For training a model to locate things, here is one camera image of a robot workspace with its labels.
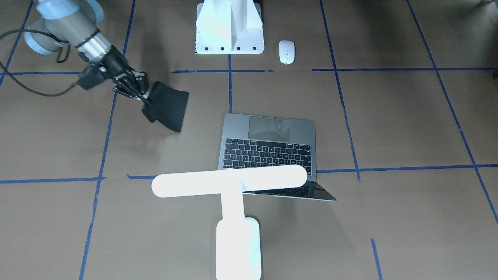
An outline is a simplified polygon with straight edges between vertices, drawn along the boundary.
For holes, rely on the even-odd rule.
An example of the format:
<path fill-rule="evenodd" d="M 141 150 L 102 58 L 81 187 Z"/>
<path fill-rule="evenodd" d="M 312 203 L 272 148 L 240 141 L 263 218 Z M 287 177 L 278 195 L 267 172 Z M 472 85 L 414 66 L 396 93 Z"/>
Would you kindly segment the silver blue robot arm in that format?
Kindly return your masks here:
<path fill-rule="evenodd" d="M 88 64 L 79 75 L 79 87 L 89 90 L 111 80 L 115 92 L 148 103 L 146 73 L 135 71 L 98 28 L 104 12 L 96 0 L 39 0 L 36 9 L 41 18 L 24 32 L 32 50 L 50 55 L 73 46 Z"/>

